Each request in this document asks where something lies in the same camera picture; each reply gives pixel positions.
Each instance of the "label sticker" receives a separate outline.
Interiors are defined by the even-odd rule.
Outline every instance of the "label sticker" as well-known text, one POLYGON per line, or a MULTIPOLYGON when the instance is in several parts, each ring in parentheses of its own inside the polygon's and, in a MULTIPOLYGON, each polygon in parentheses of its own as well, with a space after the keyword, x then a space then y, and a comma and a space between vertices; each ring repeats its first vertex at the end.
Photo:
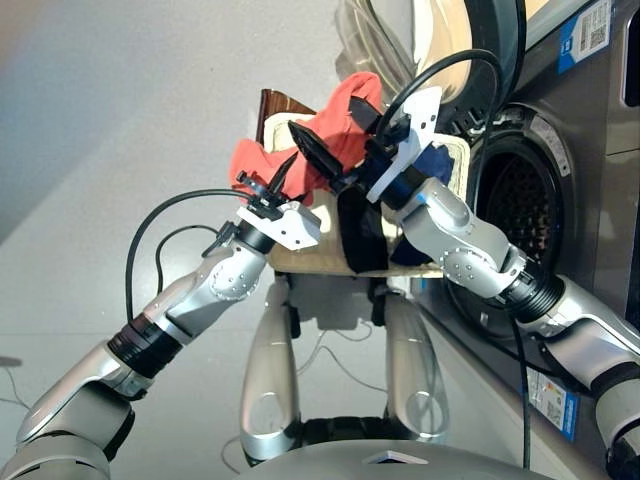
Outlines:
POLYGON ((531 368, 527 367, 527 374, 531 405, 573 442, 578 417, 578 397, 531 368))
POLYGON ((562 26, 558 73, 563 73, 609 45, 611 0, 595 2, 562 26))
POLYGON ((560 170, 560 176, 566 177, 567 175, 570 175, 571 167, 567 151, 553 127, 540 115, 536 115, 533 117, 533 120, 531 120, 531 131, 537 133, 551 151, 551 154, 556 161, 556 165, 558 166, 558 170, 560 170))

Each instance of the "floor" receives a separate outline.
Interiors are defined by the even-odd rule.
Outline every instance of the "floor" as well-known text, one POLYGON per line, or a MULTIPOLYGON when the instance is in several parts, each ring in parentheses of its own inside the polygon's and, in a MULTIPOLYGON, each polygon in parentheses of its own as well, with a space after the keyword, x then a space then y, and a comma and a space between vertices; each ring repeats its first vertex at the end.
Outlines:
MULTIPOLYGON (((124 261, 144 215, 176 193, 227 185, 234 143, 254 135, 260 89, 322 106, 337 83, 337 2, 2 3, 13 6, 3 8, 0 25, 11 27, 0 28, 10 32, 0 42, 0 176, 12 181, 0 197, 20 208, 0 221, 0 356, 21 361, 11 371, 20 397, 32 404, 122 326, 124 261)), ((197 200, 158 219, 136 262, 136 310, 153 293, 159 239, 189 223, 220 225, 237 206, 197 200)), ((210 241, 199 232, 173 239, 163 257, 166 277, 193 269, 210 241)), ((271 275, 135 405, 136 426, 112 463, 112 478, 234 476, 220 456, 238 432, 244 364, 271 275)), ((352 315, 367 318, 362 309, 352 315)), ((349 335, 368 332, 358 324, 349 335)), ((300 361, 317 334, 315 322, 303 324, 294 343, 300 361)), ((357 344, 336 334, 323 342, 360 380, 384 385, 381 329, 357 344)), ((470 407, 456 370, 443 370, 459 412, 451 443, 517 462, 516 443, 470 407)), ((381 392, 354 383, 324 352, 301 376, 300 392, 305 418, 379 415, 384 408, 381 392)), ((0 397, 12 395, 0 372, 0 397)), ((13 452, 24 413, 0 403, 0 465, 13 452)), ((225 454, 234 468, 247 468, 237 442, 225 454)))

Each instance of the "red cloth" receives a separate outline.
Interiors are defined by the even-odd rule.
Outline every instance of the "red cloth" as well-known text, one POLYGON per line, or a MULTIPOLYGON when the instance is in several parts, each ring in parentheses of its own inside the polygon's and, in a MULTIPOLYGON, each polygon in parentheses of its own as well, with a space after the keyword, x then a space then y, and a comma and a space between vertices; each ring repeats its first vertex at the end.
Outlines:
MULTIPOLYGON (((367 100, 376 108, 380 107, 382 86, 377 75, 359 72, 346 78, 331 94, 324 110, 319 111, 309 121, 300 121, 301 125, 311 128, 322 138, 329 151, 349 170, 364 158, 364 143, 368 138, 349 114, 349 99, 352 96, 367 100)), ((292 147, 281 152, 267 153, 258 142, 244 139, 237 145, 229 167, 229 181, 233 188, 247 190, 236 182, 241 170, 256 174, 268 182, 278 167, 294 152, 292 147)), ((301 153, 287 173, 282 189, 289 198, 308 194, 316 188, 326 187, 326 180, 309 164, 301 153)), ((311 195, 305 197, 305 203, 311 203, 311 195)))

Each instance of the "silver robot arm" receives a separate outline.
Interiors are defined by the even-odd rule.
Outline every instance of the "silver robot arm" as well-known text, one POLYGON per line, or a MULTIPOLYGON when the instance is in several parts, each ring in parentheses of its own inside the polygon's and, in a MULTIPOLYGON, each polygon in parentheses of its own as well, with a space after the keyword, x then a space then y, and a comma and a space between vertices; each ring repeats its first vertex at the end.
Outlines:
MULTIPOLYGON (((405 106, 423 100, 414 94, 405 106)), ((365 146, 365 161, 346 175, 335 173, 341 172, 338 160, 311 130, 291 122, 289 129, 307 160, 334 190, 356 186, 369 201, 381 200, 394 211, 407 240, 429 255, 447 279, 484 299, 497 300, 521 329, 537 336, 564 370, 560 373, 577 379, 596 398, 595 416, 608 448, 611 476, 638 478, 638 332, 570 279, 544 272, 438 179, 427 178, 411 165, 430 142, 425 126, 433 123, 438 107, 437 102, 419 106, 412 106, 411 115, 391 127, 387 137, 372 136, 365 146), (407 153, 407 148, 400 148, 421 136, 425 137, 414 150, 407 153)), ((375 130, 372 125, 380 116, 371 105, 352 98, 350 110, 364 131, 375 130)))
POLYGON ((108 462, 133 425, 130 402, 147 393, 184 346, 255 289, 276 241, 292 249, 317 244, 320 221, 305 207, 287 202, 274 211, 265 218, 240 208, 240 224, 217 240, 198 269, 168 286, 45 393, 24 419, 18 451, 0 480, 110 478, 108 462))
POLYGON ((502 303, 592 393, 609 473, 640 473, 638 332, 570 279, 543 272, 435 178, 414 190, 396 221, 446 278, 502 303))

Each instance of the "qr code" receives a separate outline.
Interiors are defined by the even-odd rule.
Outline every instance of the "qr code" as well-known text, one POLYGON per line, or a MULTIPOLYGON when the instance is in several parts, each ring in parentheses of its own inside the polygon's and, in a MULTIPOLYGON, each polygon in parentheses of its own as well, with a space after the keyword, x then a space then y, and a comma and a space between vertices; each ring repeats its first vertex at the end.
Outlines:
POLYGON ((554 425, 562 426, 562 409, 554 405, 552 402, 547 402, 547 418, 554 425))
POLYGON ((605 30, 606 25, 602 25, 597 30, 591 32, 591 39, 589 41, 589 48, 594 48, 603 43, 606 40, 607 32, 605 30))

